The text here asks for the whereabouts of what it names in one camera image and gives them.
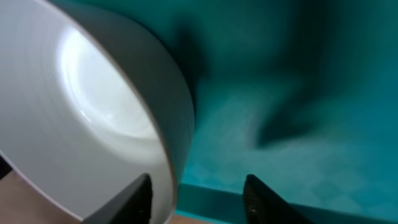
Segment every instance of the white bowl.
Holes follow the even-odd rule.
[[[162,44],[136,22],[78,3],[0,0],[0,150],[82,220],[142,173],[151,223],[175,209],[193,105]]]

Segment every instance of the teal surface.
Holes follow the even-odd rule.
[[[398,1],[81,0],[167,46],[196,104],[183,183],[398,221]]]

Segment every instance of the teal mat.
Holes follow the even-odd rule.
[[[398,1],[81,0],[148,27],[197,126],[184,184],[398,221]]]

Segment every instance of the dark object in corner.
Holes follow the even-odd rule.
[[[243,200],[248,224],[312,224],[255,175],[246,177]]]
[[[82,224],[148,224],[152,207],[152,182],[142,174]]]
[[[0,180],[11,171],[11,166],[8,165],[8,163],[2,157],[0,157]]]

